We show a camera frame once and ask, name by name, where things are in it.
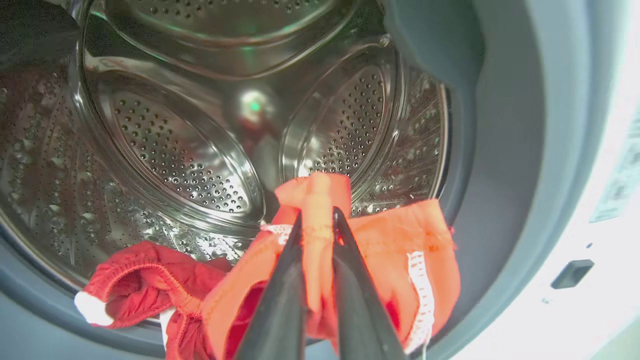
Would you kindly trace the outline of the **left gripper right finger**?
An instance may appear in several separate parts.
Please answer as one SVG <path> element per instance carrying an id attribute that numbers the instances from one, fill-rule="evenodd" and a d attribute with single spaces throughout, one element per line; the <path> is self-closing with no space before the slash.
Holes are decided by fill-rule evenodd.
<path id="1" fill-rule="evenodd" d="M 341 360 L 406 360 L 342 210 L 333 208 L 334 296 Z"/>

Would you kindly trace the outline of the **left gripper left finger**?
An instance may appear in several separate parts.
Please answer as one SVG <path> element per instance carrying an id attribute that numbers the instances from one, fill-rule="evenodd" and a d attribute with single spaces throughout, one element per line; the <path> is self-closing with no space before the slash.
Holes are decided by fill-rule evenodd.
<path id="1" fill-rule="evenodd" d="M 302 269 L 302 215 L 237 347 L 236 360 L 302 360 L 306 348 L 306 280 Z"/>

